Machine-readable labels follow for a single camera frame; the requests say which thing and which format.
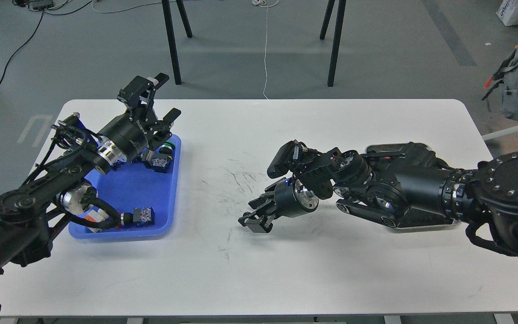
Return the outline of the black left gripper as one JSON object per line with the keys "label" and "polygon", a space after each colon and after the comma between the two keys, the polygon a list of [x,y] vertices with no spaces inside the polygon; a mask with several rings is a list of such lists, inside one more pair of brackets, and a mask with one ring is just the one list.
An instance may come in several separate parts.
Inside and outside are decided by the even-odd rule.
{"label": "black left gripper", "polygon": [[169,79],[162,72],[149,78],[136,76],[119,90],[117,100],[127,109],[98,132],[99,156],[107,162],[127,162],[145,148],[158,149],[172,136],[171,127],[181,110],[172,108],[159,120],[153,109],[156,91]]}

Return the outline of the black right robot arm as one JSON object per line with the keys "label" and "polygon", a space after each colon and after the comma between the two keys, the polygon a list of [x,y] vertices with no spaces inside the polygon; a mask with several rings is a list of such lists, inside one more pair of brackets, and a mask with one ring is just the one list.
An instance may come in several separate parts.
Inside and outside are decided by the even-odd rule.
{"label": "black right robot arm", "polygon": [[389,228],[457,222],[480,248],[518,257],[518,152],[452,168],[420,142],[370,145],[325,153],[296,140],[285,143],[267,168],[275,179],[249,201],[238,223],[269,233],[273,220],[314,212],[337,194],[337,208]]}

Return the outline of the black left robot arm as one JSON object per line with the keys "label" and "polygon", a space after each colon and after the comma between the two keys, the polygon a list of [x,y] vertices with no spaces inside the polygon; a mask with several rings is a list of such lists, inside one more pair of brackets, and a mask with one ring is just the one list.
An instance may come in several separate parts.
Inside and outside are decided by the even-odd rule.
{"label": "black left robot arm", "polygon": [[91,171],[107,174],[118,162],[129,162],[144,150],[154,151],[171,137],[180,115],[171,109],[158,119],[153,109],[156,91],[169,80],[136,76],[119,91],[125,112],[100,131],[84,127],[78,113],[52,125],[49,152],[18,188],[0,195],[0,275],[9,262],[25,267],[51,255],[52,242],[70,222],[97,229],[124,224],[124,218],[85,179]]}

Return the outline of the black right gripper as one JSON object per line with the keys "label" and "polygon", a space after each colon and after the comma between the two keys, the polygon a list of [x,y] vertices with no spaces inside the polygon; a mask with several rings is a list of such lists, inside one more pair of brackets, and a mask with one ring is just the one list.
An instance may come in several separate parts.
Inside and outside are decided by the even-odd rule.
{"label": "black right gripper", "polygon": [[319,198],[300,180],[282,178],[268,186],[265,193],[248,202],[255,211],[248,216],[239,217],[238,223],[247,226],[253,233],[269,233],[274,219],[306,215],[315,211],[318,204]]}

